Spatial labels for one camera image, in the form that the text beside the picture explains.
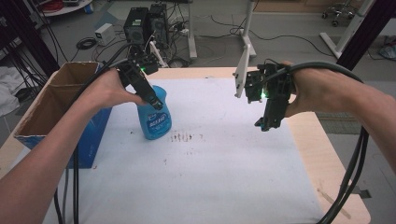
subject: wooden table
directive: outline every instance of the wooden table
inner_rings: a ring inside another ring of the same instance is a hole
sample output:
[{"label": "wooden table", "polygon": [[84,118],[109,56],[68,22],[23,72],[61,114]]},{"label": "wooden table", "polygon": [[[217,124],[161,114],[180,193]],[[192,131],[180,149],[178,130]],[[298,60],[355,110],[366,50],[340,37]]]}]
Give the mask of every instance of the wooden table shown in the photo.
[{"label": "wooden table", "polygon": [[[235,68],[165,68],[150,75],[148,79],[198,78],[216,74],[215,77],[233,78]],[[309,179],[326,212],[336,198],[344,166],[335,153],[330,140],[314,113],[308,112],[285,119],[289,124],[294,142],[300,152]],[[9,171],[23,145],[11,135],[0,148],[0,177]],[[334,223],[369,223],[370,215],[359,195],[349,197]]]}]

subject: bottle label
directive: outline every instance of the bottle label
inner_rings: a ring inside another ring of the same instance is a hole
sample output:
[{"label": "bottle label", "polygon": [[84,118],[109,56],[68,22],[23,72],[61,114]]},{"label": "bottle label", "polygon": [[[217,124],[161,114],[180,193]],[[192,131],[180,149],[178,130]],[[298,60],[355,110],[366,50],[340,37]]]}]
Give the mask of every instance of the bottle label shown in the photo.
[{"label": "bottle label", "polygon": [[147,127],[150,134],[165,133],[169,127],[169,116],[166,113],[148,115]]}]

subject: hand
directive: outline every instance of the hand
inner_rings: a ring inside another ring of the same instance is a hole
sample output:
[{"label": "hand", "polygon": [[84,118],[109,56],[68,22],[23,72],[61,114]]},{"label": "hand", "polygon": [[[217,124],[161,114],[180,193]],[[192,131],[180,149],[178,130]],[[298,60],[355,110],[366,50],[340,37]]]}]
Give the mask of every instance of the hand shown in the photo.
[{"label": "hand", "polygon": [[143,105],[145,102],[136,94],[126,91],[115,68],[103,73],[78,98],[79,102],[89,104],[96,109],[134,102]]},{"label": "hand", "polygon": [[361,87],[358,81],[328,69],[302,69],[293,74],[295,100],[288,106],[285,117],[315,112],[351,112],[354,95]]}]

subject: white stand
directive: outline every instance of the white stand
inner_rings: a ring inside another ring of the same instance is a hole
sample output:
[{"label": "white stand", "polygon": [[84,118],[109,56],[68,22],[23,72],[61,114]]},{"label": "white stand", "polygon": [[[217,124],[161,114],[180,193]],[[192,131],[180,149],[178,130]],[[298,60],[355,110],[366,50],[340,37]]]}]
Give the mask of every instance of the white stand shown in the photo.
[{"label": "white stand", "polygon": [[251,51],[250,44],[245,45],[244,53],[242,54],[241,59],[239,60],[238,66],[236,67],[235,73],[235,87],[236,94],[235,97],[241,98],[242,91],[245,88],[245,83],[247,80],[247,71],[248,71],[248,59]]},{"label": "white stand", "polygon": [[356,30],[358,30],[359,26],[361,25],[361,22],[364,20],[364,15],[366,14],[366,12],[368,11],[368,9],[370,8],[373,2],[374,0],[365,0],[363,2],[361,8],[356,13],[355,17],[352,19],[352,21],[346,28],[346,31],[344,32],[340,41],[338,41],[337,45],[335,45],[334,42],[332,42],[332,40],[329,38],[329,36],[326,33],[320,33],[320,36],[322,37],[323,41],[327,44],[327,46],[329,47],[329,49],[332,51],[332,53],[337,59],[341,57],[344,47],[348,43],[349,39],[355,34]]},{"label": "white stand", "polygon": [[153,54],[157,57],[158,62],[160,63],[160,65],[161,65],[162,68],[167,68],[167,67],[169,67],[168,64],[167,64],[166,62],[163,61],[163,58],[161,57],[161,54],[160,54],[160,52],[158,51],[157,47],[155,47],[155,44],[154,44],[153,41],[150,41],[150,42],[149,42],[149,49],[150,49],[150,52],[153,53]]},{"label": "white stand", "polygon": [[[240,30],[240,35],[242,36],[242,39],[245,43],[245,45],[250,45],[250,57],[256,57],[256,51],[253,48],[253,45],[251,44],[250,38],[248,36],[248,30],[250,27],[251,23],[251,17],[253,15],[253,8],[254,8],[254,0],[248,0],[248,6],[247,6],[247,20],[245,22],[245,29]],[[195,47],[195,39],[194,39],[194,33],[193,33],[193,19],[191,15],[191,4],[189,4],[189,50],[190,50],[190,59],[196,59],[197,58],[197,49]]]}]

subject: cardboard box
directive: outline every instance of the cardboard box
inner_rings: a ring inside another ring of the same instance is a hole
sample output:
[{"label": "cardboard box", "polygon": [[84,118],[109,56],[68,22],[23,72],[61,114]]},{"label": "cardboard box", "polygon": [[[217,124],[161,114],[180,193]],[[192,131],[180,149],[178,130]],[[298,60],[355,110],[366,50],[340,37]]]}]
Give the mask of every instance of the cardboard box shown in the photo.
[{"label": "cardboard box", "polygon": [[[25,146],[35,147],[61,119],[74,95],[93,75],[98,63],[65,63],[54,73],[21,119],[14,137]],[[111,108],[92,117],[78,141],[78,167],[91,168],[99,148]],[[73,167],[73,158],[69,162]]]}]

